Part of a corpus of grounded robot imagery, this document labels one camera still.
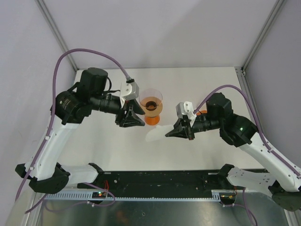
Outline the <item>orange glass carafe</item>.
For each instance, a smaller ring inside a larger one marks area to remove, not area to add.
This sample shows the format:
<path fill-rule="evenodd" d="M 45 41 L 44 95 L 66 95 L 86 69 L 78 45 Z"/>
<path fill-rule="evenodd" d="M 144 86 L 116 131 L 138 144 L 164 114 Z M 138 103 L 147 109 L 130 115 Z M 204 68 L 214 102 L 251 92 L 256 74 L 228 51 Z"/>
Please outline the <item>orange glass carafe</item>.
<path fill-rule="evenodd" d="M 145 113 L 144 121 L 147 125 L 155 126 L 160 121 L 160 113 L 156 113 L 155 111 L 147 111 Z"/>

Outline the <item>white paper coffee filter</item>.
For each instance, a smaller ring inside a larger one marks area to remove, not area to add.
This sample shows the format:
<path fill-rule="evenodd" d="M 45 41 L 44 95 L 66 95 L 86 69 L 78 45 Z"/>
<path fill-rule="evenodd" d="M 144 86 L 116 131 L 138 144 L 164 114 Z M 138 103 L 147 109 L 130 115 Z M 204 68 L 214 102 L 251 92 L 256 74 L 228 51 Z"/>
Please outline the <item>white paper coffee filter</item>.
<path fill-rule="evenodd" d="M 158 125 L 146 134 L 145 140 L 147 142 L 161 140 L 165 138 L 165 134 L 172 131 L 173 129 L 174 129 L 173 125 L 164 125 L 164 126 Z"/>

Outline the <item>clear glass dripper cone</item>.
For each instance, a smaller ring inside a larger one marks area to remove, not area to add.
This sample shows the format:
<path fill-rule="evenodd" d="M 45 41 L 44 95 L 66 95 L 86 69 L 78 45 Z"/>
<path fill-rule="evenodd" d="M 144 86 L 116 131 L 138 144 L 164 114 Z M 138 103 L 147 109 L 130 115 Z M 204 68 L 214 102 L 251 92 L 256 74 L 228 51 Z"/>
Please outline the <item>clear glass dripper cone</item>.
<path fill-rule="evenodd" d="M 157 89 L 146 89 L 139 94 L 139 102 L 148 111 L 157 110 L 161 105 L 163 96 Z"/>

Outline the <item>orange coffee filter packet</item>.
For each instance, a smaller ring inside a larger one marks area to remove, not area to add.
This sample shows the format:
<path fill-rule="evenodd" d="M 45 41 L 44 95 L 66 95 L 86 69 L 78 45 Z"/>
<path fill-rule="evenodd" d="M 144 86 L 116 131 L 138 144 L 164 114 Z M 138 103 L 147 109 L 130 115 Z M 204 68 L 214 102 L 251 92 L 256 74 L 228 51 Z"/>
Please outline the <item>orange coffee filter packet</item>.
<path fill-rule="evenodd" d="M 201 115 L 201 114 L 207 114 L 207 110 L 198 110 L 197 112 L 195 112 L 195 114 L 198 116 L 198 115 Z"/>

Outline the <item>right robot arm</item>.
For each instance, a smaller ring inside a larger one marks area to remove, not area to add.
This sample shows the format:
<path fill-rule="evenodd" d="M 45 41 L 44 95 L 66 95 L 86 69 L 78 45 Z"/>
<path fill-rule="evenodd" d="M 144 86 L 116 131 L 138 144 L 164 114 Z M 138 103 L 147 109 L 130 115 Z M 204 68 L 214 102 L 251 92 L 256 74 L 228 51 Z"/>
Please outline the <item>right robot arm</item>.
<path fill-rule="evenodd" d="M 195 133 L 218 129 L 223 141 L 246 152 L 267 170 L 255 173 L 225 164 L 217 173 L 220 188 L 249 188 L 272 198 L 287 211 L 300 210 L 301 169 L 268 143 L 254 123 L 235 114 L 224 94 L 212 94 L 206 101 L 206 110 L 196 115 L 191 102 L 179 103 L 178 120 L 165 136 L 193 140 Z"/>

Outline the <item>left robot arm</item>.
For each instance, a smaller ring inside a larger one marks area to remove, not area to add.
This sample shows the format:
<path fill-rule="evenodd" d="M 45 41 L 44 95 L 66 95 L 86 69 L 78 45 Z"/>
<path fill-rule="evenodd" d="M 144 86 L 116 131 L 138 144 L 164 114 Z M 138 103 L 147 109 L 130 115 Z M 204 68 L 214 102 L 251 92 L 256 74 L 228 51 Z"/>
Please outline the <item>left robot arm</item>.
<path fill-rule="evenodd" d="M 55 98 L 51 108 L 50 125 L 32 160 L 18 164 L 16 173 L 29 180 L 29 187 L 44 194 L 56 194 L 67 186 L 89 183 L 93 188 L 103 185 L 102 169 L 95 163 L 64 166 L 58 158 L 68 139 L 92 111 L 115 115 L 115 123 L 122 128 L 144 126 L 139 118 L 144 110 L 137 103 L 139 87 L 134 79 L 121 84 L 120 95 L 114 96 L 106 85 L 112 82 L 108 73 L 99 68 L 88 68 L 80 80 Z"/>

